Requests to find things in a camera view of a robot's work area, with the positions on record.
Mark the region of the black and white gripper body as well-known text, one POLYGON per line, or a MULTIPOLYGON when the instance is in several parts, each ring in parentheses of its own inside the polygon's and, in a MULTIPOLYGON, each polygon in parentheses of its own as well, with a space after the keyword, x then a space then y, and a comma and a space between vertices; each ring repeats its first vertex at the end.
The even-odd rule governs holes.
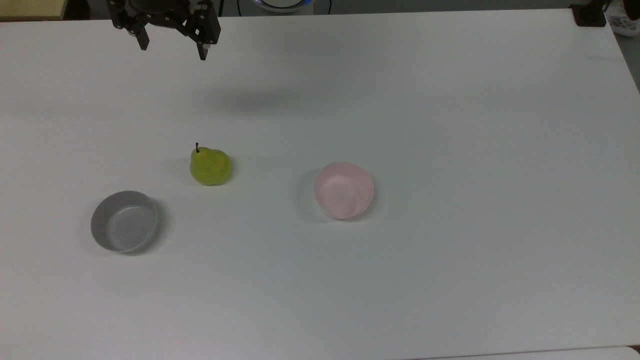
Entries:
POLYGON ((129 0, 129 6, 136 10, 140 17, 160 16, 161 22, 174 21, 177 24, 194 25, 191 3, 189 0, 129 0))

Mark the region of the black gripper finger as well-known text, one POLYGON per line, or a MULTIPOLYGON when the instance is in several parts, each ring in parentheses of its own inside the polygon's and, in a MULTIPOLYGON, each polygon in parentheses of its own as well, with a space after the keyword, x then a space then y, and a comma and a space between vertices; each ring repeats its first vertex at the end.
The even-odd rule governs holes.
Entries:
POLYGON ((218 12, 212 0, 179 0, 177 30, 192 39, 198 49, 198 56, 205 61, 212 45, 218 43, 221 26, 218 12))
POLYGON ((130 36, 135 37, 140 49, 146 51, 150 42, 146 31, 149 17, 144 13, 140 17, 128 0, 107 0, 106 5, 113 27, 126 30, 130 36))

